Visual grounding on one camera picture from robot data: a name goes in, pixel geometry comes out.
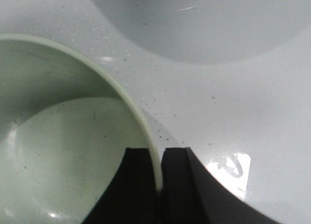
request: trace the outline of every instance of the light green bowl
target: light green bowl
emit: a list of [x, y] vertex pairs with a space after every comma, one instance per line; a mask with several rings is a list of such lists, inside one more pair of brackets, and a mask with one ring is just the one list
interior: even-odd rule
[[149, 148], [144, 116], [100, 66], [59, 43], [0, 35], [0, 223], [78, 224], [125, 148]]

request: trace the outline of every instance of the white surface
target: white surface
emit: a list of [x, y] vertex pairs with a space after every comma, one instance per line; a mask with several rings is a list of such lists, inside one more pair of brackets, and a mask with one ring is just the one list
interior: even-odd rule
[[189, 146], [206, 166], [247, 154], [244, 200], [311, 222], [310, 0], [1, 0], [0, 11], [1, 33], [103, 64], [147, 113], [160, 154]]

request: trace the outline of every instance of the bowl rim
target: bowl rim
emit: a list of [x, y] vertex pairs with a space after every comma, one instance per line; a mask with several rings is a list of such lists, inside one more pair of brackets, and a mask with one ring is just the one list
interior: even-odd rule
[[115, 79], [113, 79], [111, 75], [109, 75], [106, 72], [104, 67], [92, 61], [91, 59], [83, 55], [81, 52], [78, 52], [77, 50], [69, 46], [66, 46], [60, 42], [57, 42], [51, 39], [43, 38], [40, 36], [34, 36], [30, 34], [11, 34], [11, 33], [0, 34], [0, 41], [6, 41], [6, 40], [35, 43], [35, 44], [53, 48], [55, 50], [58, 50], [60, 52], [67, 54], [68, 56], [75, 58], [76, 60], [88, 66], [99, 76], [101, 76], [120, 95], [121, 99], [130, 108], [131, 112], [135, 116], [135, 119], [138, 121], [146, 137], [146, 140], [148, 142], [148, 149], [150, 152], [151, 161], [152, 161], [153, 169], [154, 169], [155, 188], [158, 193], [161, 192], [162, 187], [163, 187], [163, 178], [162, 178], [162, 171], [161, 171], [161, 165], [160, 165], [160, 158], [159, 158], [158, 151], [156, 149], [156, 145], [152, 138], [151, 130], [149, 129], [147, 120], [144, 114], [142, 113], [142, 111], [140, 110], [140, 108], [138, 107], [138, 105], [134, 102], [131, 96], [127, 93], [127, 91]]

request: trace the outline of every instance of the black object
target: black object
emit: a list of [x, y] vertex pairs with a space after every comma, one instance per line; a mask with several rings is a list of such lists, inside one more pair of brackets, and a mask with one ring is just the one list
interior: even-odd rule
[[149, 150], [127, 148], [115, 177], [83, 224], [156, 224], [157, 208]]
[[167, 148], [157, 195], [148, 149], [127, 148], [83, 224], [278, 224], [227, 191], [190, 148]]
[[209, 224], [184, 148], [168, 148], [162, 158], [163, 224]]

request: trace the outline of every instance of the curved edge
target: curved edge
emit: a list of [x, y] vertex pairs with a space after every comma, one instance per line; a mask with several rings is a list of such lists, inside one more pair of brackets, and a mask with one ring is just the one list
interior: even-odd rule
[[195, 189], [212, 223], [281, 224], [228, 191], [209, 173], [191, 148], [185, 148], [185, 152]]
[[144, 135], [146, 136], [148, 142], [148, 148], [150, 150], [151, 160], [154, 167], [155, 174], [155, 188], [158, 193], [161, 192], [163, 187], [163, 178], [161, 172], [160, 158], [156, 150], [156, 145], [154, 140], [152, 139], [151, 131], [148, 127], [147, 120], [145, 116], [136, 105], [136, 103], [130, 98], [129, 94], [125, 91], [125, 89], [119, 85], [105, 70], [103, 67], [93, 62], [91, 59], [84, 56], [82, 53], [72, 49], [68, 46], [65, 46], [59, 42], [52, 41], [50, 39], [28, 35], [28, 34], [0, 34], [0, 41], [2, 40], [16, 40], [16, 41], [26, 41], [41, 44], [47, 47], [51, 47], [53, 49], [59, 50], [61, 52], [66, 53], [67, 55], [72, 56], [73, 58], [81, 61], [92, 70], [94, 70], [97, 74], [102, 76], [120, 95], [120, 97], [124, 100], [124, 102], [128, 105], [132, 113], [134, 114], [136, 120], [142, 128]]

